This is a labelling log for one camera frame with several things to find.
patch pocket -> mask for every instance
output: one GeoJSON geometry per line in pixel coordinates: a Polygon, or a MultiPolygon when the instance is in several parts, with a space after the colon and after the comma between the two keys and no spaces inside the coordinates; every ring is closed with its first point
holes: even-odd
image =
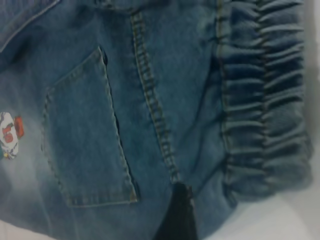
{"type": "Polygon", "coordinates": [[[137,202],[98,48],[47,90],[42,150],[72,207],[137,202]]]}

blue denim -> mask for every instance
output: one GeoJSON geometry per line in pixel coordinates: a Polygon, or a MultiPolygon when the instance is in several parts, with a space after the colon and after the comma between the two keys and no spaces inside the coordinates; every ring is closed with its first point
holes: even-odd
{"type": "Polygon", "coordinates": [[[0,113],[24,128],[0,219],[151,240],[184,183],[203,239],[238,203],[306,187],[302,4],[0,0],[0,113]]]}

white background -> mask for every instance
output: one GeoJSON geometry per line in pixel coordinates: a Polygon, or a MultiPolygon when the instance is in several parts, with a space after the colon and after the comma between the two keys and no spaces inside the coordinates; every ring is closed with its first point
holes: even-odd
{"type": "MultiPolygon", "coordinates": [[[[207,240],[319,240],[320,239],[320,1],[305,1],[306,116],[314,144],[313,185],[302,192],[242,205],[207,240]]],[[[0,240],[49,240],[0,221],[0,240]]]]}

red number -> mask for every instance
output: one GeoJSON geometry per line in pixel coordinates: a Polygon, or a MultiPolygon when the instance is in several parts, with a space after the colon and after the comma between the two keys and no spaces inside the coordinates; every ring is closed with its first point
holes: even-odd
{"type": "Polygon", "coordinates": [[[14,140],[14,137],[12,136],[11,133],[9,133],[11,131],[11,126],[8,125],[6,128],[2,129],[2,133],[4,135],[4,140],[7,144],[11,143],[14,140]]]}
{"type": "Polygon", "coordinates": [[[11,126],[10,125],[8,125],[6,128],[2,128],[3,135],[6,135],[10,131],[11,131],[11,126]]]}
{"type": "Polygon", "coordinates": [[[14,137],[12,136],[11,133],[7,134],[4,136],[4,140],[7,144],[11,143],[14,140],[14,137]]]}

cartoon patch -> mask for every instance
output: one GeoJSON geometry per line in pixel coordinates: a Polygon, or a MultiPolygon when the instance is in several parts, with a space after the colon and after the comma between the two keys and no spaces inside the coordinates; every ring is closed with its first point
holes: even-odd
{"type": "Polygon", "coordinates": [[[13,119],[10,113],[0,112],[0,145],[6,159],[16,158],[19,151],[19,139],[24,134],[21,117],[13,119]]]}

